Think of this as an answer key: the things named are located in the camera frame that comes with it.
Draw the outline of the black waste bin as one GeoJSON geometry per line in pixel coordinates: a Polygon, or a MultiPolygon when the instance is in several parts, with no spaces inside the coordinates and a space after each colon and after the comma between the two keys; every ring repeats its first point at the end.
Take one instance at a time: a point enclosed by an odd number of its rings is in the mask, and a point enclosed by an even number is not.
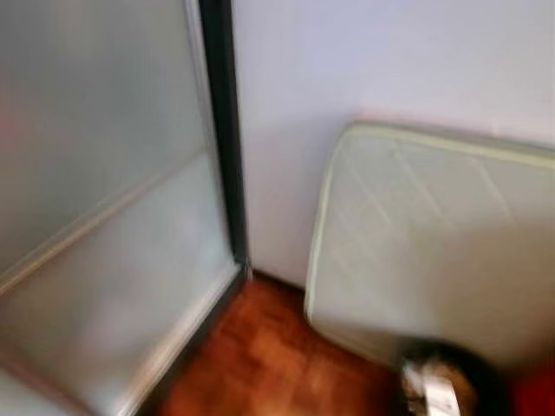
{"type": "Polygon", "coordinates": [[[502,374],[469,350],[453,343],[413,341],[399,356],[397,416],[427,416],[425,371],[441,371],[452,381],[461,416],[512,416],[511,394],[502,374]]]}

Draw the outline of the frosted glass sliding door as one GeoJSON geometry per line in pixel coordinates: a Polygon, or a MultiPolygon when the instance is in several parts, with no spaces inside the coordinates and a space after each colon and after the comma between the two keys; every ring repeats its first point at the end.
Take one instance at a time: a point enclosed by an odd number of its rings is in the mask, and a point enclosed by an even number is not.
{"type": "Polygon", "coordinates": [[[138,416],[242,263],[201,0],[0,0],[0,416],[138,416]]]}

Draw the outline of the white quilted mattress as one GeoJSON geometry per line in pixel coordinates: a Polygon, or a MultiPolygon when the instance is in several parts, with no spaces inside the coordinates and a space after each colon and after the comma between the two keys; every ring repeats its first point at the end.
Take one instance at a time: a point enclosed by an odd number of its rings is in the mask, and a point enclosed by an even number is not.
{"type": "Polygon", "coordinates": [[[448,128],[361,121],[330,152],[304,312],[393,366],[416,341],[505,371],[555,344],[555,152],[448,128]]]}

